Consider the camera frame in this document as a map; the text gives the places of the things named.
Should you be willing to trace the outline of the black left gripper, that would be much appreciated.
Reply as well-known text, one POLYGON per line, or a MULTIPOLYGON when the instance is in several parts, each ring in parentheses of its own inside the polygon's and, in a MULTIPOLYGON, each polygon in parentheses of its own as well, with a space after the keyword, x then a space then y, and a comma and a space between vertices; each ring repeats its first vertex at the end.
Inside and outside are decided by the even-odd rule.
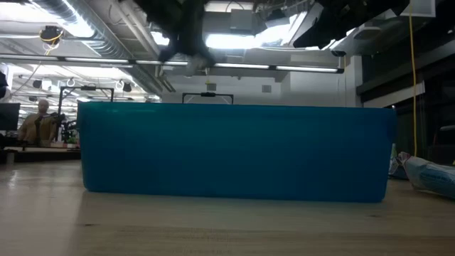
POLYGON ((155 23, 170 37, 168 45, 160 52, 159 61, 170 60, 179 49, 178 40, 194 41, 195 57, 204 66, 214 66, 216 61, 203 41, 203 19, 206 0, 136 0, 146 14, 148 22, 155 23))

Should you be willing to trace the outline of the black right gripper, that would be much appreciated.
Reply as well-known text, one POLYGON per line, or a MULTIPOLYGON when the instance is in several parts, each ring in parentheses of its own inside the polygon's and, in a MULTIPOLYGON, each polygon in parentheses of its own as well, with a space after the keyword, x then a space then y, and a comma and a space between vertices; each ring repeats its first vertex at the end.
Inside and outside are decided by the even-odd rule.
POLYGON ((317 47, 326 50, 346 36, 349 25, 355 20, 359 0, 318 0, 323 11, 315 18, 312 27, 294 42, 295 48, 317 47))

